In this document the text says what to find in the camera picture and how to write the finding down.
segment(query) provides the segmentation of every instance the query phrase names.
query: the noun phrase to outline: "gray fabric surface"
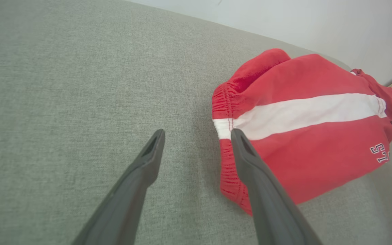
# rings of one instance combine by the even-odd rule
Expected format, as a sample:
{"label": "gray fabric surface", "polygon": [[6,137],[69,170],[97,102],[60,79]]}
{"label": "gray fabric surface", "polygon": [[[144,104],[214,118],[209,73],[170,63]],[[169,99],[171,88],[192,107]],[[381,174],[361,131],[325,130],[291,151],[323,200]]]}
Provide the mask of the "gray fabric surface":
{"label": "gray fabric surface", "polygon": [[[0,244],[69,244],[159,128],[136,243],[256,244],[211,96],[269,48],[311,53],[121,0],[0,0]],[[300,208],[327,244],[392,244],[392,163]]]}

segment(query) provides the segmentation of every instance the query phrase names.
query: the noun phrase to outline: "red garment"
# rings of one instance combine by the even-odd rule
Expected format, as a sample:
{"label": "red garment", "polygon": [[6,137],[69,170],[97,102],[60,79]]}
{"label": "red garment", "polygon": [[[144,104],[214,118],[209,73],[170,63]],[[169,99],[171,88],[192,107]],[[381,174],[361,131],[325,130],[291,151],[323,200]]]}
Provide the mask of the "red garment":
{"label": "red garment", "polygon": [[230,140],[243,130],[295,203],[361,177],[389,160],[392,88],[317,54],[271,49],[246,62],[213,94],[220,189],[251,214]]}

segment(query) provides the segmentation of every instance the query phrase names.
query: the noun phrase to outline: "white wall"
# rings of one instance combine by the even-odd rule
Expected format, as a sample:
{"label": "white wall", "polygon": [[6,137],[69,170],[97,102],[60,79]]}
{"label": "white wall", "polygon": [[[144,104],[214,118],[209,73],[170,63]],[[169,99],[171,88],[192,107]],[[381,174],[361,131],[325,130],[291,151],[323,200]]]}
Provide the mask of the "white wall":
{"label": "white wall", "polygon": [[392,0],[131,0],[317,51],[392,81]]}

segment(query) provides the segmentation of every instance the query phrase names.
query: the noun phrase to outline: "printed number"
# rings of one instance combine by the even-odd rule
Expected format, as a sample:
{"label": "printed number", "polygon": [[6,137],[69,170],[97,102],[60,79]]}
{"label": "printed number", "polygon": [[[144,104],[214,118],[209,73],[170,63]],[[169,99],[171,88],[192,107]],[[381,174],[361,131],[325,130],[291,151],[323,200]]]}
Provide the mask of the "printed number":
{"label": "printed number", "polygon": [[377,160],[379,163],[381,163],[381,162],[383,162],[383,161],[385,161],[385,160],[388,160],[389,152],[388,152],[388,154],[387,154],[387,152],[385,151],[385,147],[384,147],[384,145],[383,145],[382,143],[380,143],[380,144],[378,144],[378,145],[376,145],[376,146],[370,147],[370,151],[372,151],[373,154],[377,154],[377,153],[379,153],[379,152],[382,153],[382,155],[383,155],[384,157],[376,158],[376,160]]}

